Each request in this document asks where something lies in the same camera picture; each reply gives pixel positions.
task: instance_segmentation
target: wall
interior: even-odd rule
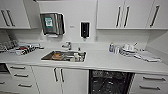
[[[40,42],[44,44],[58,44],[71,41],[81,44],[99,44],[97,48],[107,49],[110,42],[115,44],[135,44],[144,49],[150,31],[147,30],[96,30],[97,0],[65,0],[65,1],[39,1],[41,13],[62,13],[65,20],[65,34],[59,38],[48,38],[41,29],[8,30],[11,37],[21,42]],[[80,22],[89,21],[90,37],[84,41],[80,37]]]
[[[161,57],[168,65],[168,31],[151,31],[146,49]]]

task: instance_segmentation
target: black dispenser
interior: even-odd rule
[[[81,37],[89,37],[89,22],[81,22]]]

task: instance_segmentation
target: dishwasher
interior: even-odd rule
[[[89,70],[89,94],[128,94],[134,73]]]

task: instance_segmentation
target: lower cabinet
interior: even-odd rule
[[[40,94],[88,94],[89,70],[32,66]]]

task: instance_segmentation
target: paper towel dispenser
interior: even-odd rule
[[[56,34],[63,35],[64,21],[63,15],[58,13],[45,13],[40,14],[44,35]]]

